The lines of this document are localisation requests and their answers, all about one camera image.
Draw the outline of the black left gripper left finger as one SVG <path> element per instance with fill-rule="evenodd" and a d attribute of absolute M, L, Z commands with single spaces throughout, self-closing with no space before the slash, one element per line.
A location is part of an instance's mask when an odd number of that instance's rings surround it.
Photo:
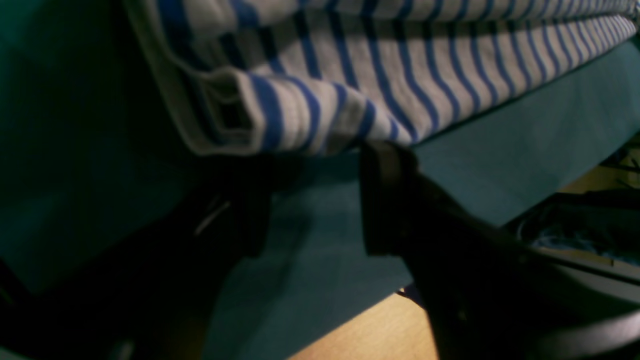
<path fill-rule="evenodd" d="M 197 360 L 226 278 L 259 256 L 274 158 L 226 156 L 166 216 L 30 294 L 1 264 L 1 347 L 30 360 Z"/>

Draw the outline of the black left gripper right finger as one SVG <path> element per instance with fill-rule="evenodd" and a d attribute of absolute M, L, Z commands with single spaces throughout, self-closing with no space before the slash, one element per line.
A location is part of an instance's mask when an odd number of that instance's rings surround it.
<path fill-rule="evenodd" d="M 532 249 L 387 142 L 359 150 L 363 237 L 413 278 L 441 360 L 637 360 L 639 273 Z"/>

